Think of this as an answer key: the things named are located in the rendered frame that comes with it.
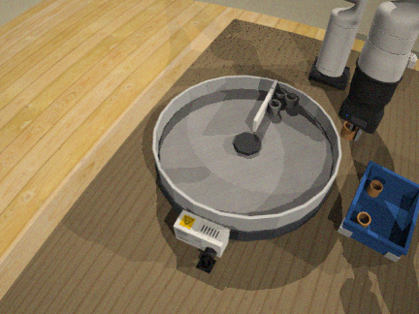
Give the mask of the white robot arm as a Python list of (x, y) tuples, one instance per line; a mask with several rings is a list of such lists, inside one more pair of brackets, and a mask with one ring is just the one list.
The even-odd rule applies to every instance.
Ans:
[[(343, 73), (365, 7), (369, 0), (345, 0), (355, 5), (331, 11), (316, 69), (329, 77)], [(419, 34), (419, 0), (396, 0), (381, 3), (374, 14), (370, 41), (394, 54), (411, 52)]]

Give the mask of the blue crate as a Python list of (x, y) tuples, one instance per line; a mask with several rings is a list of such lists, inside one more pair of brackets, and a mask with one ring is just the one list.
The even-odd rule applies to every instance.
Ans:
[[(373, 180), (383, 185), (376, 198), (367, 193)], [(353, 222), (360, 212), (371, 216), (366, 228)], [(408, 252), (418, 213), (419, 184), (370, 160), (338, 232), (397, 262)]]

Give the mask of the bronze bushing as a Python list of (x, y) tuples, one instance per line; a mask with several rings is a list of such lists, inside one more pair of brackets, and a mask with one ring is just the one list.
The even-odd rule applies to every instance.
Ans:
[[(362, 219), (365, 222), (365, 224), (363, 224), (362, 222), (360, 222), (359, 219)], [(365, 212), (360, 212), (356, 216), (356, 218), (354, 219), (353, 222), (359, 224), (362, 227), (364, 226), (364, 228), (366, 228), (369, 225), (369, 223), (371, 222), (371, 217), (367, 213), (365, 213)]]
[[(376, 190), (373, 189), (372, 187), (375, 188)], [(371, 184), (369, 185), (369, 187), (367, 188), (367, 193), (369, 194), (369, 196), (376, 198), (379, 195), (379, 193), (382, 191), (382, 189), (383, 189), (382, 183), (378, 180), (373, 180)]]
[[(355, 130), (354, 130), (354, 131), (348, 130), (348, 129), (349, 129), (349, 127), (350, 127), (350, 125), (351, 125), (351, 123), (349, 123), (349, 122), (345, 121), (345, 122), (343, 123), (343, 126), (342, 126), (341, 131), (340, 131), (340, 135), (341, 135), (341, 136), (342, 136), (345, 140), (348, 140), (348, 141), (352, 141), (352, 140), (354, 139), (355, 134), (356, 134), (357, 129), (358, 129), (358, 127), (355, 127)], [(346, 128), (345, 126), (346, 126), (347, 128)]]

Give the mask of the grey metal bushing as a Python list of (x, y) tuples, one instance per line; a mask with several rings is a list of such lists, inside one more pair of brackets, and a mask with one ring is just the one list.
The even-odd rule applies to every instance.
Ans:
[[(284, 88), (277, 88), (274, 91), (274, 100), (278, 100), (280, 103), (283, 103), (284, 102), (284, 99), (285, 99), (286, 93), (287, 92), (286, 92), (286, 90)], [(283, 94), (283, 95), (279, 95), (279, 94)]]
[(290, 108), (290, 109), (294, 108), (296, 106), (297, 99), (298, 99), (298, 97), (297, 97), (296, 94), (294, 94), (294, 93), (287, 93), (285, 95), (285, 99), (284, 99), (284, 106), (287, 107), (287, 108)]
[(281, 103), (278, 100), (270, 100), (268, 103), (268, 113), (271, 115), (278, 115), (280, 107)]

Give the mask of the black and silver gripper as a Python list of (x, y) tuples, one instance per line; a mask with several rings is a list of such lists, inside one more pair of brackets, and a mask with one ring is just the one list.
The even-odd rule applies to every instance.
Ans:
[(358, 127), (353, 141), (357, 141), (363, 131), (375, 132), (384, 115), (384, 107), (403, 79), (405, 67), (413, 68), (417, 59), (412, 52), (403, 55), (387, 52), (375, 46), (368, 35), (356, 61), (349, 95), (338, 113), (340, 118), (351, 123), (349, 130)]

